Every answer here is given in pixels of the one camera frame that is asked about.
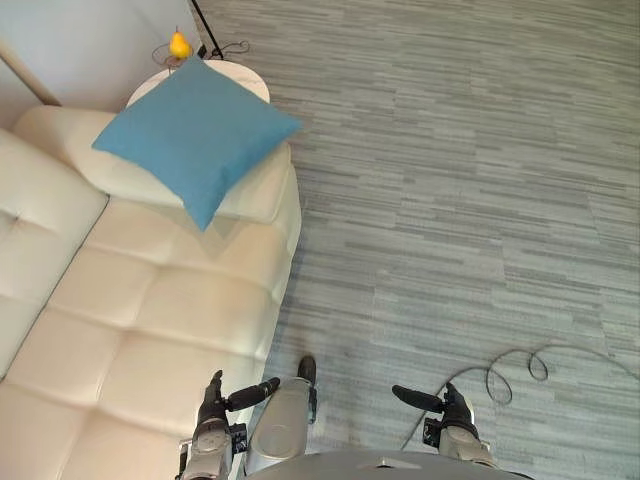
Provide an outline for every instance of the yellow pear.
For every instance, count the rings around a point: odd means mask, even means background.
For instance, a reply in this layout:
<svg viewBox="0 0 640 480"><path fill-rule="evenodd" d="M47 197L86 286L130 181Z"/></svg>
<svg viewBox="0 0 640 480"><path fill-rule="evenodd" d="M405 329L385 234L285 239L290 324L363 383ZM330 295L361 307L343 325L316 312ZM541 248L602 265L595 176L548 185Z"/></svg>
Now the yellow pear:
<svg viewBox="0 0 640 480"><path fill-rule="evenodd" d="M169 42L169 52L171 55L177 58L187 58L191 55L191 51L191 45L189 45L187 39L181 32L176 30Z"/></svg>

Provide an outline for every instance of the floor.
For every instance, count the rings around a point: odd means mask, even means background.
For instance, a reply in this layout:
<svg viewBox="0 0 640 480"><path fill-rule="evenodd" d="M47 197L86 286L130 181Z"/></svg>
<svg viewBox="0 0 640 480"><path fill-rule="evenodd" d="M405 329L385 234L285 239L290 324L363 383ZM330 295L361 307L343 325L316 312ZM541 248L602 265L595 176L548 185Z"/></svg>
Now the floor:
<svg viewBox="0 0 640 480"><path fill-rule="evenodd" d="M313 352L310 451L397 449L425 391L512 347L640 369L636 0L201 0L304 122L303 231L266 375ZM456 385L502 468L640 478L636 379L550 349ZM422 449L416 434L409 449Z"/></svg>

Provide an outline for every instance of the blue pillow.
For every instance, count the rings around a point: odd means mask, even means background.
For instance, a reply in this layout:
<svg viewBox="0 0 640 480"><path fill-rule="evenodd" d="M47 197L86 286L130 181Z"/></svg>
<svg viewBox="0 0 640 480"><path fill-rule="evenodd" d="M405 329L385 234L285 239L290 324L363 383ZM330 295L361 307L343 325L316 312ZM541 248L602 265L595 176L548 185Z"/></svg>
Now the blue pillow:
<svg viewBox="0 0 640 480"><path fill-rule="evenodd" d="M116 115L93 148L153 173L204 230L227 191L298 128L295 118L191 57Z"/></svg>

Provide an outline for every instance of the round side table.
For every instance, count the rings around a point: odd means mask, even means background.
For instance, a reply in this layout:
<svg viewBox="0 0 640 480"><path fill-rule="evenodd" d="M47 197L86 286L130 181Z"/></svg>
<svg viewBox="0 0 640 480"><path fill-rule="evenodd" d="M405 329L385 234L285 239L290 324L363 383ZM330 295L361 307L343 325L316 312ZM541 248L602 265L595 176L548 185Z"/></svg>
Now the round side table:
<svg viewBox="0 0 640 480"><path fill-rule="evenodd" d="M255 93L262 100L269 103L270 97L267 84L264 83L264 80L262 80L262 78L260 78L260 76L250 68L238 63L227 62L225 60L205 60L204 63L206 63L208 67L213 68L216 72L229 77L231 80L242 85L244 88ZM142 85L136 88L135 92L133 92L131 97L129 97L127 107L151 89L157 87L160 82L169 75L169 70L163 70L162 72L158 72L147 79L142 83Z"/></svg>

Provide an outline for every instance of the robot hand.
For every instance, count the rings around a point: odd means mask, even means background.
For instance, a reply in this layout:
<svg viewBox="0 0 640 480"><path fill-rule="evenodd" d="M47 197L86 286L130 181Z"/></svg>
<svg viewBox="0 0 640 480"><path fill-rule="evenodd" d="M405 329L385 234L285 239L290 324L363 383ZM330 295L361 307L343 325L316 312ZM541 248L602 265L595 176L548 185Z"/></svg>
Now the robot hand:
<svg viewBox="0 0 640 480"><path fill-rule="evenodd" d="M279 384L280 379L274 377L232 393L225 399L221 393L222 370L218 370L205 390L193 437L180 447L180 471L176 480L226 478L233 455L247 449L247 426L244 423L229 426L227 412L257 405L275 392Z"/></svg>

